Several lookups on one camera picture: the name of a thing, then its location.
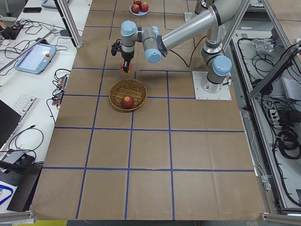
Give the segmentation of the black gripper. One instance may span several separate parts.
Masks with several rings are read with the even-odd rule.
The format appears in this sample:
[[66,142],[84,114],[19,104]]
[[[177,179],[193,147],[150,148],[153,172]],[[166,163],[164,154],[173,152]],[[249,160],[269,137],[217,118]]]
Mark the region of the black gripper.
[[116,56],[116,54],[120,52],[124,61],[121,63],[121,71],[125,72],[124,70],[124,62],[128,62],[127,69],[128,72],[131,71],[131,60],[134,58],[134,50],[130,47],[130,50],[128,50],[128,47],[124,46],[121,42],[121,40],[116,40],[112,46],[111,46],[111,54],[112,56]]

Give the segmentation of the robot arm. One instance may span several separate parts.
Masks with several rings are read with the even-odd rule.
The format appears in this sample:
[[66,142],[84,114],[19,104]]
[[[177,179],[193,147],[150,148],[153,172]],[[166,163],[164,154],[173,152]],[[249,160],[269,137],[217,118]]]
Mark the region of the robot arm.
[[204,11],[200,10],[200,4],[201,2],[197,1],[194,16],[189,21],[163,36],[155,26],[137,26],[133,21],[124,21],[121,25],[121,38],[111,47],[113,56],[120,52],[124,59],[123,72],[129,71],[137,42],[142,43],[147,61],[157,63],[162,57],[166,57],[171,49],[207,32],[201,55],[208,72],[201,81],[201,87],[211,94],[221,91],[223,81],[232,68],[231,60],[221,53],[222,48],[227,45],[227,39],[221,38],[222,25],[228,21],[238,24],[249,1],[208,0]]
[[208,10],[208,7],[212,4],[213,0],[197,0],[195,6],[195,14],[199,15],[201,12]]

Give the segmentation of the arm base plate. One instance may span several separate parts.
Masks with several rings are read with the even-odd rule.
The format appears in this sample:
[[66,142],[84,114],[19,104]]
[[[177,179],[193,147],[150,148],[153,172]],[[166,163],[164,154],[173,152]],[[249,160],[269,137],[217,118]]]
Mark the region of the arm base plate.
[[194,12],[184,12],[184,21],[188,22],[195,16],[196,14]]
[[208,72],[192,72],[192,80],[196,100],[223,100],[231,101],[229,85],[225,78],[221,84],[211,84],[207,79]]

